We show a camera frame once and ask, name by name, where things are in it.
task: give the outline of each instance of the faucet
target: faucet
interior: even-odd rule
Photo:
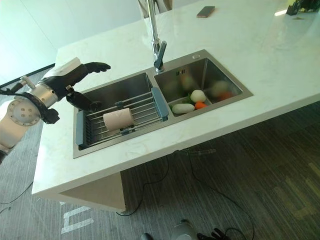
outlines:
[[[150,18],[150,26],[152,31],[152,50],[154,55],[154,67],[157,73],[163,72],[164,63],[163,58],[167,46],[166,41],[160,41],[158,37],[157,24],[156,24],[156,11],[155,11],[155,0],[148,0],[148,11]]]

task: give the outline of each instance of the countertop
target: countertop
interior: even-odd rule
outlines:
[[[286,4],[203,0],[157,15],[159,38],[167,41],[164,62],[205,49],[254,96],[75,159],[74,111],[63,99],[53,106],[60,120],[43,126],[32,194],[75,188],[319,101],[320,14],[275,16]],[[196,18],[212,5],[210,17]],[[150,68],[149,19],[62,47],[56,64],[74,57],[111,65],[77,83],[79,92]]]

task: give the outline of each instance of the smartphone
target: smartphone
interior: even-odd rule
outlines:
[[[207,18],[215,10],[215,6],[205,6],[202,10],[196,15],[197,18]]]

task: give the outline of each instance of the paper towel roll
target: paper towel roll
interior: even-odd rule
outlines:
[[[123,129],[134,124],[129,108],[103,114],[103,121],[109,131]]]

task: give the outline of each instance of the white wall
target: white wall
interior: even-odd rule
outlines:
[[[136,0],[0,0],[0,84],[54,63],[62,46],[140,19]]]

